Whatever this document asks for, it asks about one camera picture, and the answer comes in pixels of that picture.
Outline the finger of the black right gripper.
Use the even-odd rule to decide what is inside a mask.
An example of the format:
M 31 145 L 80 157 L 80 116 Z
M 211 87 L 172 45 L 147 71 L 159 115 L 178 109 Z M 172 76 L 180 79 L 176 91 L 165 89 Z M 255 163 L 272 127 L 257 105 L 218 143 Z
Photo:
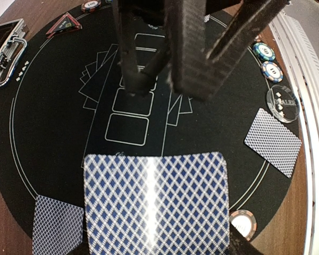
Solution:
M 224 32 L 205 45 L 207 14 L 239 4 Z M 284 1 L 170 1 L 170 86 L 208 100 L 223 85 L 248 45 L 284 8 Z
M 131 95 L 147 95 L 157 76 L 167 66 L 170 45 L 167 39 L 147 58 L 144 67 L 139 67 L 140 50 L 136 46 L 136 21 L 142 19 L 155 27 L 164 25 L 164 1 L 113 1 L 113 18 L 120 48 L 120 68 L 123 86 Z

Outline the blue card seat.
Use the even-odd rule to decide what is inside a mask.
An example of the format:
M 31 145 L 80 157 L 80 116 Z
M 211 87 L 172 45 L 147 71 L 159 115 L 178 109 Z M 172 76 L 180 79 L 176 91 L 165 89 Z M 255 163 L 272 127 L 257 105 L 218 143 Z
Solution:
M 209 20 L 210 20 L 210 15 L 204 16 L 204 22 L 205 22 L 205 23 L 208 22 Z
M 244 143 L 286 177 L 292 177 L 302 142 L 264 109 L 258 110 Z
M 32 225 L 33 254 L 68 254 L 82 243 L 84 209 L 39 195 Z

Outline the orange chips seat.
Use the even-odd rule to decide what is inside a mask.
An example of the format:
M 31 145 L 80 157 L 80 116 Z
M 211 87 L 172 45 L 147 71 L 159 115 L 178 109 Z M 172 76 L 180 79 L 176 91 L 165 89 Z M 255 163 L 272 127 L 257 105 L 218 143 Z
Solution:
M 257 37 L 255 37 L 254 43 L 262 43 L 262 42 L 263 42 L 263 40 L 262 40 L 261 35 L 258 35 Z
M 230 222 L 247 241 L 253 238 L 257 230 L 256 218 L 249 210 L 233 211 L 230 214 Z
M 92 0 L 92 1 L 86 1 L 81 5 L 81 10 L 84 13 L 90 13 L 98 10 L 102 5 L 101 0 Z

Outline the green chips front seat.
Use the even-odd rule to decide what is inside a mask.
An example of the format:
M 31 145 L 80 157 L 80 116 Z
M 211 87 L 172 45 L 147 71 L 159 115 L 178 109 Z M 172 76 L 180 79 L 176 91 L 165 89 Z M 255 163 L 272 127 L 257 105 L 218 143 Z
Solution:
M 275 52 L 274 50 L 267 44 L 263 42 L 257 42 L 253 45 L 253 52 L 255 55 L 263 61 L 274 61 L 275 60 Z

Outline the orange chips front seat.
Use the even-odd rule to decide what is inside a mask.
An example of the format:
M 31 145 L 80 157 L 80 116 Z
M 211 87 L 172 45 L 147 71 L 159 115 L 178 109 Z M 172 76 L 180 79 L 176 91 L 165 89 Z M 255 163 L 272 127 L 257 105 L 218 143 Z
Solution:
M 262 43 L 262 42 L 263 42 L 263 40 L 262 40 L 261 35 L 258 35 L 257 37 L 255 37 L 254 43 Z

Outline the blue white chips front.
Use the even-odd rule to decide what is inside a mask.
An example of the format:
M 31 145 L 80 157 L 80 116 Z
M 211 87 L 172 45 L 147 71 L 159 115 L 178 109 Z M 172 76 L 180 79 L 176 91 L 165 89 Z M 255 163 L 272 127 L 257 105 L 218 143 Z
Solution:
M 277 64 L 271 61 L 265 61 L 261 64 L 261 73 L 268 80 L 279 83 L 283 80 L 283 72 Z

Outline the red black triangle marker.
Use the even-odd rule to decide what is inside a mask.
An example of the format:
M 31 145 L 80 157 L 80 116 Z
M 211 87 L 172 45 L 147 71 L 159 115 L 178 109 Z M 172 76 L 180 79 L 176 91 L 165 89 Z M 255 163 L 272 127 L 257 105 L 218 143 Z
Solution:
M 82 29 L 82 25 L 69 12 L 66 12 L 55 22 L 45 35 L 47 38 L 51 38 L 55 34 L 80 29 Z

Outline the clear round dealer button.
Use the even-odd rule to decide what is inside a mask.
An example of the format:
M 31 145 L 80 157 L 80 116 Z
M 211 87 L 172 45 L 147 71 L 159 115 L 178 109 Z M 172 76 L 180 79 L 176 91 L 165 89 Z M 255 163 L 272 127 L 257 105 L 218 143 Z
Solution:
M 299 102 L 287 86 L 272 86 L 266 94 L 266 103 L 272 115 L 282 123 L 294 122 L 299 116 Z

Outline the blue card front seat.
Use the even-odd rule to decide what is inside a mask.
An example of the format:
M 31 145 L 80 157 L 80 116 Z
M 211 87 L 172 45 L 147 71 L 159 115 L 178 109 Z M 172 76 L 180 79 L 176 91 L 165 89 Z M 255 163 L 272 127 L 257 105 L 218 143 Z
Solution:
M 258 110 L 244 143 L 286 177 L 292 177 L 302 142 L 264 109 Z

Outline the grey blue card deck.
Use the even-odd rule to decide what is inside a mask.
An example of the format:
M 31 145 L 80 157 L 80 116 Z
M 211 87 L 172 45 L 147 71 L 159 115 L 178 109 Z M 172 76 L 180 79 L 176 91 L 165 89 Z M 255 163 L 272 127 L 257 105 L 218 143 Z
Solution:
M 229 192 L 219 152 L 84 160 L 91 254 L 228 254 Z

